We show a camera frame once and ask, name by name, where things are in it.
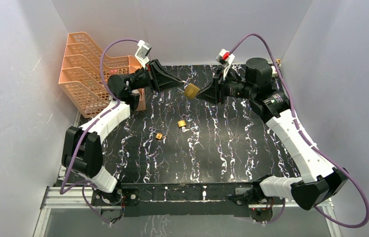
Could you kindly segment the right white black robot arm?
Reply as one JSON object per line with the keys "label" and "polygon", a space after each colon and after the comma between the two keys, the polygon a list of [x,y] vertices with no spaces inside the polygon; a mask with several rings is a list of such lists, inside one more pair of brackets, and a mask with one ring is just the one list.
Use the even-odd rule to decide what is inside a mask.
{"label": "right white black robot arm", "polygon": [[253,199],[266,204],[272,197],[287,198],[310,210],[335,195],[347,177],[301,137],[301,126],[293,120],[289,99],[282,89],[273,88],[272,75],[273,68],[266,59],[251,58],[246,62],[243,78],[234,70],[225,73],[219,69],[196,98],[213,104],[223,104],[227,97],[247,99],[252,111],[283,143],[300,172],[298,178],[260,178]]}

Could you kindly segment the medium brass padlock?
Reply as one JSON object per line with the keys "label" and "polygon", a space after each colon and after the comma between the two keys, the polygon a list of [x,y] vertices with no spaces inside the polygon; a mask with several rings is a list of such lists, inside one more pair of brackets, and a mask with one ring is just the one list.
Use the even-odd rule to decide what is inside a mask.
{"label": "medium brass padlock", "polygon": [[177,122],[177,125],[181,129],[182,132],[186,132],[186,131],[190,130],[189,127],[188,127],[188,124],[187,124],[188,117],[189,117],[188,115],[183,114],[180,117],[180,120]]}

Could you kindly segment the small brass padlock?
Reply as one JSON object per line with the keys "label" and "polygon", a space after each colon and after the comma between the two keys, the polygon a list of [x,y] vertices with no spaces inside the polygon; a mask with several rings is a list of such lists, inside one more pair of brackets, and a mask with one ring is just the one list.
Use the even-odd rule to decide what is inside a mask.
{"label": "small brass padlock", "polygon": [[157,141],[162,141],[165,139],[165,135],[163,133],[161,133],[161,131],[159,129],[156,129],[156,128],[153,128],[153,127],[150,127],[149,128],[149,131],[155,135],[155,139]]}

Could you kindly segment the orange plastic file organizer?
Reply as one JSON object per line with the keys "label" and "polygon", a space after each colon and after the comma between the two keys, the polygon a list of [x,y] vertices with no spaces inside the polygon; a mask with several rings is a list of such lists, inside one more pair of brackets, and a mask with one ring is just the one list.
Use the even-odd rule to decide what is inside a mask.
{"label": "orange plastic file organizer", "polygon": [[102,52],[87,33],[68,34],[59,85],[84,118],[96,116],[110,102],[100,76]]}

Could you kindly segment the large brass padlock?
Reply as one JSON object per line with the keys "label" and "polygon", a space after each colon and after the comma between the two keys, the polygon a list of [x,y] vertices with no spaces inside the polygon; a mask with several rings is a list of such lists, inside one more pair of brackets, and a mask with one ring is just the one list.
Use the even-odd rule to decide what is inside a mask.
{"label": "large brass padlock", "polygon": [[183,95],[188,99],[194,99],[199,93],[200,88],[192,83],[186,84],[186,87],[183,91]]}

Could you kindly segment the black aluminium base frame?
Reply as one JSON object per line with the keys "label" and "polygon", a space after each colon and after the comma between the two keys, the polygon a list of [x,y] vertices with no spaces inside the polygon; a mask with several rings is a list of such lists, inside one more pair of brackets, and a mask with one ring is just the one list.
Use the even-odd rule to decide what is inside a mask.
{"label": "black aluminium base frame", "polygon": [[285,197],[266,197],[257,182],[233,183],[123,183],[114,200],[84,182],[60,194],[48,188],[42,208],[90,208],[107,221],[118,217],[152,215],[233,215],[267,223],[283,206],[299,205]]}

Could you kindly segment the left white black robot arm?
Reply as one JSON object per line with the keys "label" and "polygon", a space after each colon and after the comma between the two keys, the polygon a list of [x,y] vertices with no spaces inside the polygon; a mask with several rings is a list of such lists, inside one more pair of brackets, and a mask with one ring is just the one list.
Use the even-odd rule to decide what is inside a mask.
{"label": "left white black robot arm", "polygon": [[67,129],[61,163],[67,169],[66,178],[71,172],[77,173],[86,183],[102,191],[103,199],[109,205],[117,205],[122,200],[122,192],[117,189],[118,180],[103,165],[101,143],[122,121],[130,117],[131,111],[137,109],[140,100],[138,89],[164,92],[181,87],[184,83],[166,72],[154,59],[134,73],[109,76],[105,85],[114,96],[113,101],[88,123]]}

